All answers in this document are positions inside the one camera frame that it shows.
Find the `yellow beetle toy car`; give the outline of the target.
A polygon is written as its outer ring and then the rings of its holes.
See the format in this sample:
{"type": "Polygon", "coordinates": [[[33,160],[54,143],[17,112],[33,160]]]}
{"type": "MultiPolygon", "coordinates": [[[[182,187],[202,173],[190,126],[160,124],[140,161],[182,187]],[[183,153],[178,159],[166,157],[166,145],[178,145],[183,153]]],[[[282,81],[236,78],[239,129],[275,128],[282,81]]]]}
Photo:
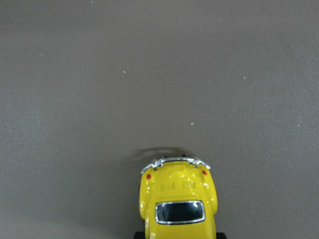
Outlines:
{"type": "Polygon", "coordinates": [[[215,239],[218,199],[210,165],[164,157],[141,170],[139,212],[145,239],[215,239]]]}

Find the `brown table mat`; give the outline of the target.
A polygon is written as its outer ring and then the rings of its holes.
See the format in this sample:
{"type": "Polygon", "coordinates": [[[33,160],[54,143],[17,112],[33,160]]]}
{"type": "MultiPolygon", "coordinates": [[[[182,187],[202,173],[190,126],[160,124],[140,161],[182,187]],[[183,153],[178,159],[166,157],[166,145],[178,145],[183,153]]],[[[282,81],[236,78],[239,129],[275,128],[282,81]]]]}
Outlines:
{"type": "Polygon", "coordinates": [[[228,238],[318,238],[318,1],[1,1],[1,238],[131,239],[183,154],[228,238]]]}

